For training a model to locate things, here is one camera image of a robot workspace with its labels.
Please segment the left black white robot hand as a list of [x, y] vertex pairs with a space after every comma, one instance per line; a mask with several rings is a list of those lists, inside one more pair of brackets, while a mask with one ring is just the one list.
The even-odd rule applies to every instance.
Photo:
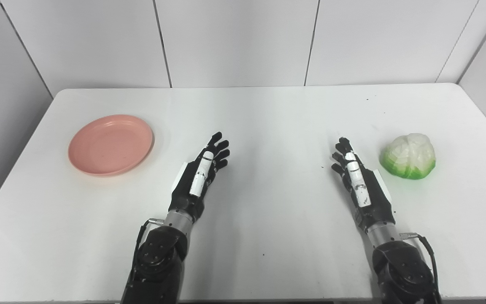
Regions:
[[184, 163], [172, 191], [169, 211], [179, 210], [190, 215], [195, 223], [205, 209], [204, 198], [218, 171], [227, 166], [231, 154], [229, 141], [222, 132], [214, 133], [195, 160]]

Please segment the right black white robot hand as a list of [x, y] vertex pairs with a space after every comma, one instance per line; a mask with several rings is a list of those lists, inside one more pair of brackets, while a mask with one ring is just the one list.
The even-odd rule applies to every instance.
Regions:
[[335, 163], [331, 168], [343, 185], [355, 206], [355, 222], [365, 233], [373, 225], [395, 224], [392, 205], [386, 197], [376, 174], [366, 168], [353, 150], [349, 139], [340, 137], [332, 154]]

